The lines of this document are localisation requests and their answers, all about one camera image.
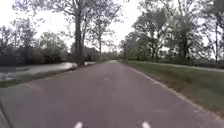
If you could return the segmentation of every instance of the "overcast sky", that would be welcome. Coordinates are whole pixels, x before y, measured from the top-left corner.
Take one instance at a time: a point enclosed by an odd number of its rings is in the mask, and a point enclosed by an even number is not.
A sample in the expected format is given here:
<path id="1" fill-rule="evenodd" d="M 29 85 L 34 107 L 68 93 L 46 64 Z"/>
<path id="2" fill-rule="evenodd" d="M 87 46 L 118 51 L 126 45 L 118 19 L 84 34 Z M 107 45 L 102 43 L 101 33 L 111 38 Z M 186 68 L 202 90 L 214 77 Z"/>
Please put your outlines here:
<path id="1" fill-rule="evenodd" d="M 141 14 L 138 9 L 138 3 L 140 0 L 131 0 L 129 3 L 125 3 L 123 8 L 123 23 L 113 23 L 110 28 L 115 31 L 115 39 L 114 43 L 118 44 L 125 36 L 131 32 L 133 29 L 131 28 L 132 24 L 137 20 L 137 17 Z M 0 25 L 8 25 L 10 21 L 14 20 L 18 17 L 12 9 L 12 4 L 14 0 L 1 0 L 0 2 Z M 37 28 L 38 33 L 42 33 L 45 31 L 53 31 L 58 32 L 65 29 L 66 21 L 63 16 L 56 13 L 39 13 L 41 17 L 46 19 L 46 22 L 40 25 Z"/>

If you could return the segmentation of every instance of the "grass verge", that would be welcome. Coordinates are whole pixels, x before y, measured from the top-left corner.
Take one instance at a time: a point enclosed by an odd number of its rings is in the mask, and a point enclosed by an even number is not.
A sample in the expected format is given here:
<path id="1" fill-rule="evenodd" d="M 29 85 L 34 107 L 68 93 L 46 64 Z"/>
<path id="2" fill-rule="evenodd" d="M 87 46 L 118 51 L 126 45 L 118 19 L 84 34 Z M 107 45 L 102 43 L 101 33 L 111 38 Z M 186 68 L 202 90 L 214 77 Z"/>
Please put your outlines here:
<path id="1" fill-rule="evenodd" d="M 224 73 L 142 62 L 128 65 L 224 117 Z"/>

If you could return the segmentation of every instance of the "road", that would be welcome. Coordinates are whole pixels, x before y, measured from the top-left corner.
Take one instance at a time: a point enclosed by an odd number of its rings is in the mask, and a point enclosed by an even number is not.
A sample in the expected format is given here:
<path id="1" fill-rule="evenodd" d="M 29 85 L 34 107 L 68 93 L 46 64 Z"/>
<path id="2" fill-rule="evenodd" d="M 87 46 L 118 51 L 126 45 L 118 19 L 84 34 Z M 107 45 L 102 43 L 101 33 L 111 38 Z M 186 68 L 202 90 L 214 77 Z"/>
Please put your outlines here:
<path id="1" fill-rule="evenodd" d="M 221 121 L 115 61 L 1 90 L 14 128 L 223 128 Z"/>

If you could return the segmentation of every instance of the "tree trunk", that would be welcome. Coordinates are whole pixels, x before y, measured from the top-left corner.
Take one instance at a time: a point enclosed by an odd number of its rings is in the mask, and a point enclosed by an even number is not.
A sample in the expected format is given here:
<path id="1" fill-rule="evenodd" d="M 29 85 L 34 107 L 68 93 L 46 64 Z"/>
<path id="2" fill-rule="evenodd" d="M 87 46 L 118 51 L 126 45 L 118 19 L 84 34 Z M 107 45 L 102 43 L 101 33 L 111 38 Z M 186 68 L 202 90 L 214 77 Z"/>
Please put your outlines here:
<path id="1" fill-rule="evenodd" d="M 76 16 L 75 16 L 75 55 L 76 55 L 76 63 L 78 67 L 85 65 L 85 59 L 83 54 L 83 47 L 82 47 L 82 39 L 81 39 L 81 7 L 77 9 Z"/>
<path id="2" fill-rule="evenodd" d="M 152 61 L 155 62 L 156 48 L 152 48 Z"/>
<path id="3" fill-rule="evenodd" d="M 218 56 L 219 56 L 219 45 L 218 45 L 218 23 L 216 22 L 215 26 L 215 64 L 218 63 Z"/>

